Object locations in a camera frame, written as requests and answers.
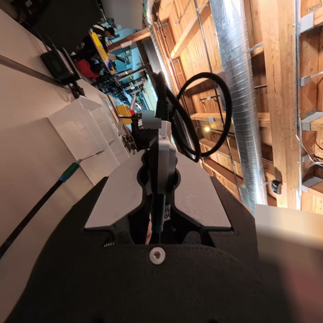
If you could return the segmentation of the clear plastic bin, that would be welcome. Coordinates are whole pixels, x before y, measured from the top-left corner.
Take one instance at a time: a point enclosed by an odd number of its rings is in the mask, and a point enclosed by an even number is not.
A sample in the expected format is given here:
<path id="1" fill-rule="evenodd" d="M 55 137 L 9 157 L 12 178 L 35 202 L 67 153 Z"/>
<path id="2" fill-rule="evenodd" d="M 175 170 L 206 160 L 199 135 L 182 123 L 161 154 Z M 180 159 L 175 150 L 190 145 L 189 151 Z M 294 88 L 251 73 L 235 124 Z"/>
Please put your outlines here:
<path id="1" fill-rule="evenodd" d="M 93 184 L 120 165 L 94 117 L 81 104 L 69 104 L 48 119 L 75 160 L 82 159 L 81 169 Z"/>
<path id="2" fill-rule="evenodd" d="M 91 111 L 91 115 L 97 123 L 118 163 L 122 164 L 129 159 L 130 154 L 123 141 L 121 122 L 116 120 L 116 113 L 114 107 L 111 105 L 109 97 L 104 95 L 100 96 L 99 103 L 101 103 L 101 107 Z"/>

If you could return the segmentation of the red chair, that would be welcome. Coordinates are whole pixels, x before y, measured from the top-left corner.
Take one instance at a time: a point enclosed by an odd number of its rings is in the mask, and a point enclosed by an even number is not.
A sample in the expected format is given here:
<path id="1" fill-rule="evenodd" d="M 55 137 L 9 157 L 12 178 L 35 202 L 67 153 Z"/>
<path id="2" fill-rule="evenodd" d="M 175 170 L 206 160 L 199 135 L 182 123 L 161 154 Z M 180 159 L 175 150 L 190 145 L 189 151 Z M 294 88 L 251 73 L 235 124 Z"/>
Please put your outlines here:
<path id="1" fill-rule="evenodd" d="M 91 70 L 91 66 L 85 59 L 75 62 L 77 69 L 80 73 L 88 79 L 98 79 L 101 75 Z"/>

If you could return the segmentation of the silver insulated pipe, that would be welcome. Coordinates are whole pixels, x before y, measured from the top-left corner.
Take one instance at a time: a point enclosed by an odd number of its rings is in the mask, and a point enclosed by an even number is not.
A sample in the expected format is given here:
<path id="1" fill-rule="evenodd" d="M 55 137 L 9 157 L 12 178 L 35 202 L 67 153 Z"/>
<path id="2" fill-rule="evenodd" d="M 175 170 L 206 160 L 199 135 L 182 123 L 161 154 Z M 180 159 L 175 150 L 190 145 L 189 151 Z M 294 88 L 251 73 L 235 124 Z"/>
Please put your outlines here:
<path id="1" fill-rule="evenodd" d="M 166 45 L 162 38 L 161 27 L 158 26 L 157 14 L 154 13 L 155 2 L 153 0 L 144 0 L 144 12 L 148 30 L 151 34 L 151 40 L 157 55 L 160 71 L 163 72 L 167 86 L 173 94 L 177 93 L 178 87 L 174 77 L 172 63 L 170 61 Z"/>

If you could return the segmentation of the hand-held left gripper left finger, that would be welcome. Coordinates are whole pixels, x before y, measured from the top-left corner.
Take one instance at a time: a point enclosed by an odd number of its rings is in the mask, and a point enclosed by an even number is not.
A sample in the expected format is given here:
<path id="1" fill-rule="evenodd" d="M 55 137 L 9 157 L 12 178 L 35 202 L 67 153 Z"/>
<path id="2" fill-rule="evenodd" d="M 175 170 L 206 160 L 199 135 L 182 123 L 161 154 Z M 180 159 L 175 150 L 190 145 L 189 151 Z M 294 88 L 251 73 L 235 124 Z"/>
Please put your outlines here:
<path id="1" fill-rule="evenodd" d="M 151 195 L 141 150 L 111 172 L 89 215 L 84 229 L 108 231 L 114 237 L 126 232 L 135 244 L 146 244 L 150 223 Z"/>

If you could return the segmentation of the yellow panel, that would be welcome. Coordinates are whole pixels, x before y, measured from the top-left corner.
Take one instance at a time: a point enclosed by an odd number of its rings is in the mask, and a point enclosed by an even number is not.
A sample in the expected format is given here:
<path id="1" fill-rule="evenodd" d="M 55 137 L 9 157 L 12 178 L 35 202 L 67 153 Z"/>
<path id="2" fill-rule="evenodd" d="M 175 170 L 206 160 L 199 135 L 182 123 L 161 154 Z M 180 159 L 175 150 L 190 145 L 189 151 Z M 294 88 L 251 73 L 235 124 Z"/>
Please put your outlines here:
<path id="1" fill-rule="evenodd" d="M 93 41 L 93 43 L 95 45 L 95 48 L 96 48 L 100 58 L 102 60 L 106 61 L 107 60 L 107 52 L 104 50 L 104 48 L 103 48 L 97 34 L 90 31 L 89 35 L 90 35 L 90 37 L 91 37 L 91 39 L 92 39 L 92 41 Z"/>

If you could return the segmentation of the silver ventilation duct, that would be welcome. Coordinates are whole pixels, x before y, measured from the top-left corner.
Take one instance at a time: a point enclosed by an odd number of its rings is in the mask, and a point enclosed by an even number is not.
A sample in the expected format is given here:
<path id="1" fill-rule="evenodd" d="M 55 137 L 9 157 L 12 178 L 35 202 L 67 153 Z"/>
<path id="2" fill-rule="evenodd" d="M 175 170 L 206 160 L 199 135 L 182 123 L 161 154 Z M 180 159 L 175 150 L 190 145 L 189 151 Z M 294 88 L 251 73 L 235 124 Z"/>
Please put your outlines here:
<path id="1" fill-rule="evenodd" d="M 268 205 L 244 1 L 212 0 L 221 65 L 232 97 L 232 121 L 249 209 Z"/>

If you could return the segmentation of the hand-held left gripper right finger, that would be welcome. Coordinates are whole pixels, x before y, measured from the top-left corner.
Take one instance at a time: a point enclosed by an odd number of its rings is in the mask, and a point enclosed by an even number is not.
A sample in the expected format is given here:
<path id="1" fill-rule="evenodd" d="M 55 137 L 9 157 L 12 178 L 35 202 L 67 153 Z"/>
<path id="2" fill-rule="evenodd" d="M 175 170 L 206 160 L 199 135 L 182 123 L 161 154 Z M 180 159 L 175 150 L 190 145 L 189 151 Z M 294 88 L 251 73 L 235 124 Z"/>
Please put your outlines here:
<path id="1" fill-rule="evenodd" d="M 176 156 L 173 211 L 197 227 L 231 229 L 232 225 L 209 174 L 186 156 Z"/>

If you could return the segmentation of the black timer device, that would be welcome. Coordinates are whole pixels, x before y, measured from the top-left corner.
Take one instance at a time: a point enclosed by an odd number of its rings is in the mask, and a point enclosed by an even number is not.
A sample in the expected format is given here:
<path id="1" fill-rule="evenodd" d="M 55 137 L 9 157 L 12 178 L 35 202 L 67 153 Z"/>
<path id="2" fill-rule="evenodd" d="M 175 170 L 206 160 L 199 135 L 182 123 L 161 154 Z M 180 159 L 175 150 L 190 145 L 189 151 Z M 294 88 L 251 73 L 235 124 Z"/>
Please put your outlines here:
<path id="1" fill-rule="evenodd" d="M 75 74 L 63 53 L 57 49 L 47 51 L 40 55 L 54 79 L 64 82 Z"/>

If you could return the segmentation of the yellow storage bin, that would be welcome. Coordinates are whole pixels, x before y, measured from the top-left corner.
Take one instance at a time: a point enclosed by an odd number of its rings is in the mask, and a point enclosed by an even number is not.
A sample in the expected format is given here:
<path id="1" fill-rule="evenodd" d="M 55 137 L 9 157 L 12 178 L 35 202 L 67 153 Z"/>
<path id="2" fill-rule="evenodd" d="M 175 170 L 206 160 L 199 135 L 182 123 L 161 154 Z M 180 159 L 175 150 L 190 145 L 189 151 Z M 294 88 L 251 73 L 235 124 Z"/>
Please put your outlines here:
<path id="1" fill-rule="evenodd" d="M 127 105 L 120 104 L 119 106 L 116 107 L 116 109 L 118 111 L 119 116 L 131 117 L 134 115 L 134 112 L 132 110 L 128 109 Z M 123 123 L 128 126 L 132 123 L 132 120 L 127 119 L 127 118 L 126 119 L 123 118 Z"/>

